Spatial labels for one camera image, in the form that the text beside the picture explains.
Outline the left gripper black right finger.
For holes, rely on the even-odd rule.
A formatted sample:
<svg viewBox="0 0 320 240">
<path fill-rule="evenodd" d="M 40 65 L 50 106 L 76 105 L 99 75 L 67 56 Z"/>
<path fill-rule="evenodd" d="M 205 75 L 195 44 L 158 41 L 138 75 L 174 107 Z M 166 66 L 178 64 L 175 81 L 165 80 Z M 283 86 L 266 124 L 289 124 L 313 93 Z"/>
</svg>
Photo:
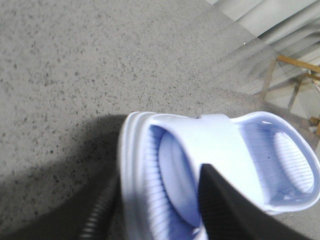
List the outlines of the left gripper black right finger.
<svg viewBox="0 0 320 240">
<path fill-rule="evenodd" d="M 199 211 L 210 240 L 307 239 L 253 205 L 210 164 L 200 170 Z"/>
</svg>

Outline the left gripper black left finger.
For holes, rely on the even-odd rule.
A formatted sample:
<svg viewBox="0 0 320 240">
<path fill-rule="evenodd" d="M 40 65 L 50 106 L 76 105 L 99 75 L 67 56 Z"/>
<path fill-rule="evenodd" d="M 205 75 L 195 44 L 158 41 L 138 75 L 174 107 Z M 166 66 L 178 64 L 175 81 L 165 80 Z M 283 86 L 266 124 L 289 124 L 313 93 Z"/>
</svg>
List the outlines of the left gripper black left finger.
<svg viewBox="0 0 320 240">
<path fill-rule="evenodd" d="M 64 204 L 4 237 L 6 240 L 104 240 L 120 198 L 117 146 L 101 147 L 101 170 Z"/>
</svg>

